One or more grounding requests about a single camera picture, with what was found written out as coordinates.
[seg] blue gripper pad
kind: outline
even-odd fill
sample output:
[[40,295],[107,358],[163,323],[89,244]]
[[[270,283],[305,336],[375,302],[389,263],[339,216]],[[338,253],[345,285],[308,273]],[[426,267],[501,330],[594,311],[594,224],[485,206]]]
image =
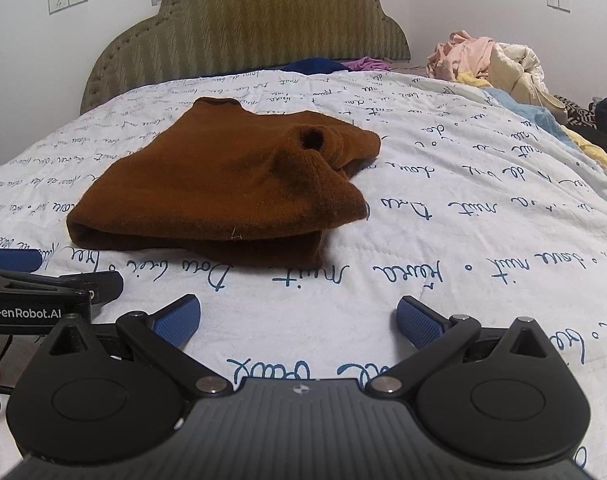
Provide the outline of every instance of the blue gripper pad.
[[401,298],[397,305],[397,327],[399,332],[419,350],[445,332],[442,324],[405,298]]
[[0,249],[0,269],[34,272],[42,264],[41,253],[36,249]]
[[194,294],[186,294],[151,317],[151,330],[180,348],[199,328],[201,306]]

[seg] bed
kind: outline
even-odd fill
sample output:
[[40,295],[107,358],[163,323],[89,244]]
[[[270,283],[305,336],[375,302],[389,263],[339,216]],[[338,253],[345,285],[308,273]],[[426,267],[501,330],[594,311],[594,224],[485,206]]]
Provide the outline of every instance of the bed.
[[[271,20],[288,33],[262,34]],[[481,89],[393,72],[260,70],[313,55],[410,52],[378,0],[164,0],[100,56],[82,115],[0,167],[0,247],[40,249],[42,274],[119,270],[124,293],[97,322],[196,294],[202,321],[184,351],[235,385],[245,376],[364,384],[414,351],[394,322],[406,294],[485,326],[532,316],[591,404],[575,461],[607,480],[607,175]],[[323,267],[72,245],[66,214],[90,184],[201,96],[260,114],[314,110],[381,137],[378,159],[353,179],[368,216],[327,233]],[[15,337],[2,383],[38,344]],[[0,477],[20,460],[4,409],[1,398]]]

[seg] brown sweater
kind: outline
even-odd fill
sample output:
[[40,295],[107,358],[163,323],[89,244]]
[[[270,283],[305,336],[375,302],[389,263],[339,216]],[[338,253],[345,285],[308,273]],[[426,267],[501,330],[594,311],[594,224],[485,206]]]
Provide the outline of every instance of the brown sweater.
[[87,249],[186,248],[226,264],[316,267],[321,232],[365,218],[348,179],[379,144],[315,112],[255,115],[203,97],[110,166],[68,231]]

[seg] white bedsheet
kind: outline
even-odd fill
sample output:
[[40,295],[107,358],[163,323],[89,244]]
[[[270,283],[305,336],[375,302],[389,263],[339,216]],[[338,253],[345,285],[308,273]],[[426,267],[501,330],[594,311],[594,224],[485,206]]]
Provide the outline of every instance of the white bedsheet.
[[[315,110],[381,136],[377,161],[353,180],[369,217],[328,233],[323,269],[70,246],[66,213],[92,181],[200,96],[256,113]],[[535,317],[591,403],[576,462],[607,479],[607,177],[479,89],[395,73],[264,71],[133,90],[0,168],[0,247],[28,246],[43,251],[43,274],[120,270],[124,292],[97,322],[196,294],[202,321],[186,352],[235,384],[249,374],[374,377],[412,352],[394,323],[405,294],[485,326]],[[33,341],[16,338],[5,381]],[[0,476],[20,459],[4,405]]]

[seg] upholstered headboard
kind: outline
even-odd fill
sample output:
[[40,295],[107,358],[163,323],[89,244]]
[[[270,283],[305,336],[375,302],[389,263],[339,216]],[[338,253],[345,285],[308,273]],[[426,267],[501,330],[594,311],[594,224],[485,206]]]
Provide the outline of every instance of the upholstered headboard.
[[81,113],[133,88],[323,56],[410,59],[379,0],[162,0],[90,73]]

